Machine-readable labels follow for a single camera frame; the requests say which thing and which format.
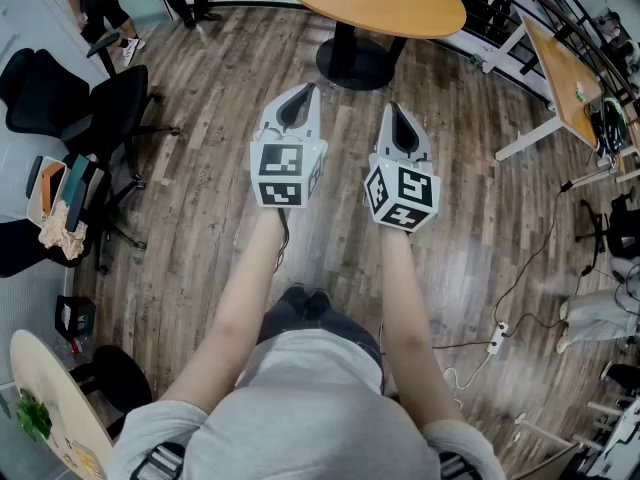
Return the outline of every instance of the wood plank flooring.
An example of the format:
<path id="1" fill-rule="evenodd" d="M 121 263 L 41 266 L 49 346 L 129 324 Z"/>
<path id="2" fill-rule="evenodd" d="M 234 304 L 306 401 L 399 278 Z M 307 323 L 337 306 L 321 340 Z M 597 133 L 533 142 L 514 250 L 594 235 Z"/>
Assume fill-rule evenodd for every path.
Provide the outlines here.
<path id="1" fill-rule="evenodd" d="M 484 75 L 435 43 L 409 40 L 388 87 L 353 92 L 329 84 L 315 65 L 317 47 L 333 34 L 330 20 L 288 9 L 220 12 L 223 20 L 203 24 L 200 32 L 180 24 L 143 31 L 148 44 L 135 62 L 148 66 L 151 85 L 165 94 L 145 120 L 173 123 L 182 134 L 138 142 L 148 185 L 127 200 L 119 222 L 148 242 L 146 252 L 114 238 L 104 248 L 109 275 L 96 276 L 90 261 L 76 272 L 76 293 L 98 306 L 98 342 L 132 354 L 156 396 L 166 390 L 202 339 L 252 228 L 257 209 L 245 166 L 262 109 L 303 82 L 322 90 L 329 161 L 310 207 L 291 214 L 291 242 L 270 299 L 294 281 L 328 288 L 337 309 L 377 336 L 378 232 L 362 205 L 362 181 L 383 107 L 393 100 L 430 134 L 435 173 L 442 180 L 440 214 L 412 237 L 435 344 L 488 339 L 496 300 L 551 226 L 560 184 L 594 168 L 593 159 L 585 166 L 587 147 L 559 132 L 497 163 L 494 152 L 518 130 L 550 116 L 542 103 L 499 75 Z M 390 44 L 388 37 L 374 38 Z M 123 185 L 126 167 L 116 163 Z M 503 301 L 501 320 L 511 328 L 526 312 L 557 320 L 557 308 L 574 293 L 577 273 L 592 253 L 592 243 L 573 239 L 589 229 L 580 199 L 609 212 L 610 200 L 629 187 L 605 180 L 560 197 L 549 246 Z M 598 268 L 609 272 L 607 261 L 602 255 Z M 613 281 L 592 273 L 580 292 L 609 286 Z M 514 418 L 526 412 L 530 421 L 564 438 L 591 435 L 593 414 L 585 404 L 602 399 L 600 369 L 620 358 L 613 342 L 576 344 L 557 355 L 560 331 L 526 319 L 469 388 L 456 392 L 469 422 L 494 444 L 511 474 L 549 451 L 526 432 L 514 442 Z M 443 368 L 457 369 L 460 382 L 485 358 L 483 346 L 437 354 Z"/>

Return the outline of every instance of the potted plant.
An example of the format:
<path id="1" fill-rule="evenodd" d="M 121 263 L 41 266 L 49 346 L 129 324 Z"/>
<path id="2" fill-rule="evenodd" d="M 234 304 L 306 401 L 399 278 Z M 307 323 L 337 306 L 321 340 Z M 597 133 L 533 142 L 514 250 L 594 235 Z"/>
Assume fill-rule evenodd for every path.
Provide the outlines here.
<path id="1" fill-rule="evenodd" d="M 37 441 L 38 434 L 45 440 L 51 435 L 49 411 L 42 402 L 38 402 L 26 389 L 20 390 L 20 400 L 16 404 L 18 421 L 27 435 Z"/>

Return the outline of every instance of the round table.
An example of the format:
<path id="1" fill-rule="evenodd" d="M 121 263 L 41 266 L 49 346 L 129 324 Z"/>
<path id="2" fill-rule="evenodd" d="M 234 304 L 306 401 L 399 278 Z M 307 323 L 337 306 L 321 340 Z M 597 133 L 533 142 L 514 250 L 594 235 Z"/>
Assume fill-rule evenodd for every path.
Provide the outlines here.
<path id="1" fill-rule="evenodd" d="M 11 339 L 11 370 L 18 389 L 43 402 L 51 419 L 47 445 L 83 480 L 106 480 L 113 442 L 80 387 L 53 352 L 33 334 Z"/>
<path id="2" fill-rule="evenodd" d="M 460 0 L 299 0 L 336 20 L 333 39 L 323 43 L 316 63 L 342 87 L 368 91 L 387 85 L 408 37 L 434 39 L 458 32 L 466 21 Z M 395 36 L 391 49 L 355 36 L 355 27 Z"/>

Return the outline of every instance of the crumpled cloth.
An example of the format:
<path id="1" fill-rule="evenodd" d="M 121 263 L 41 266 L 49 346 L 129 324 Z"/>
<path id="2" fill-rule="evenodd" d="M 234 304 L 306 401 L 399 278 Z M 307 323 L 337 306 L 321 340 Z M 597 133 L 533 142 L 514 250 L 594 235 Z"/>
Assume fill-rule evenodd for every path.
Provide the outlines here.
<path id="1" fill-rule="evenodd" d="M 42 231 L 38 240 L 47 249 L 57 245 L 62 249 L 68 260 L 77 258 L 84 251 L 84 238 L 87 235 L 87 225 L 80 221 L 73 233 L 66 229 L 69 206 L 64 201 L 58 201 L 50 216 L 44 218 Z"/>

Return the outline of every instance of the white power strip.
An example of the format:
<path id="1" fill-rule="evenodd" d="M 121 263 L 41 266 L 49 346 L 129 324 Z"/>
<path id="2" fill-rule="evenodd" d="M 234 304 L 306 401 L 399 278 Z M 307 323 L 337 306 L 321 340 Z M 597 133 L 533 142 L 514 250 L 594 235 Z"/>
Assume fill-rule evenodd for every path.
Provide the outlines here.
<path id="1" fill-rule="evenodd" d="M 500 347 L 502 346 L 502 342 L 504 341 L 504 334 L 507 332 L 509 326 L 506 322 L 500 322 L 496 325 L 496 329 L 493 331 L 493 336 L 491 336 L 491 343 L 487 345 L 487 353 L 491 356 L 498 353 Z"/>

